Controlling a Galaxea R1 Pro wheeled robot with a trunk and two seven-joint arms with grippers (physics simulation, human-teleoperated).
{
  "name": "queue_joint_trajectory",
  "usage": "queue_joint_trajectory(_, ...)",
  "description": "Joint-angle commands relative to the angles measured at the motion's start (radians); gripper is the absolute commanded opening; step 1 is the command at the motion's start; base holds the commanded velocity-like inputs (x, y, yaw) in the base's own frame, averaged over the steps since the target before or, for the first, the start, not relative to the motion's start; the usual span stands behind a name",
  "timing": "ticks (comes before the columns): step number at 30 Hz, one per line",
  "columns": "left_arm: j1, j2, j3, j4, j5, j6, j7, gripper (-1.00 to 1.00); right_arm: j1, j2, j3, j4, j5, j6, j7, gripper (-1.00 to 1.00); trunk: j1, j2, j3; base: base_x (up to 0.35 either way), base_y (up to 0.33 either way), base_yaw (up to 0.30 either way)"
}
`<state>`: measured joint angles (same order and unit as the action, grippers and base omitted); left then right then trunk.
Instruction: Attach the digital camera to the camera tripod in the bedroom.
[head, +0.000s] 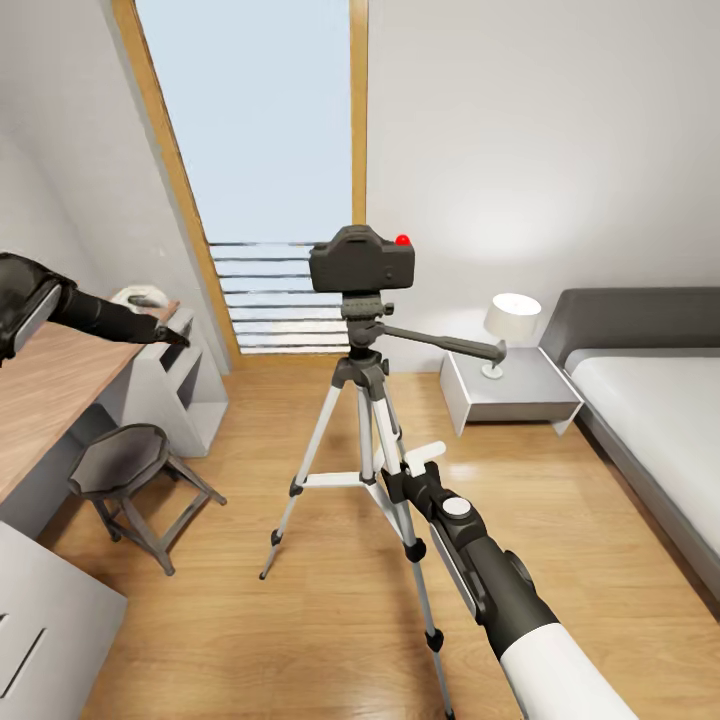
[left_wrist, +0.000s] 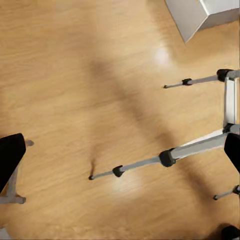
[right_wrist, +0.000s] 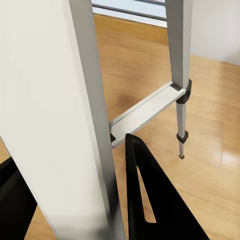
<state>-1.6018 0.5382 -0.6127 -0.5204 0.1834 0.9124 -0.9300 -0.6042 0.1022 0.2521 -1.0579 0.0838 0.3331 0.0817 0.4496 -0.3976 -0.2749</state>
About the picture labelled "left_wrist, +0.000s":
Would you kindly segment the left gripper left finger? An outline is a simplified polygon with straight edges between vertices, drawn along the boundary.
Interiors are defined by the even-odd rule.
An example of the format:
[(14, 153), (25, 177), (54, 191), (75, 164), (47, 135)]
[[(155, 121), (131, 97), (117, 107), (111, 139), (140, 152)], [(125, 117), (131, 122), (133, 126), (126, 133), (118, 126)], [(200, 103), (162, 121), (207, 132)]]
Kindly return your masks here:
[(26, 152), (21, 133), (0, 138), (0, 193)]

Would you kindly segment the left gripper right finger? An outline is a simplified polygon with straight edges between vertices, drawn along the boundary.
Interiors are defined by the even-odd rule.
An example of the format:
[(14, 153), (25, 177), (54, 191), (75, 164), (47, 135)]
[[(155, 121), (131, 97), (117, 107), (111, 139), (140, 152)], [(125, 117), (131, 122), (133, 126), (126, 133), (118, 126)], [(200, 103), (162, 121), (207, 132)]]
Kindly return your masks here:
[(236, 133), (229, 132), (225, 145), (224, 152), (226, 152), (227, 156), (236, 167), (238, 172), (240, 173), (240, 135)]

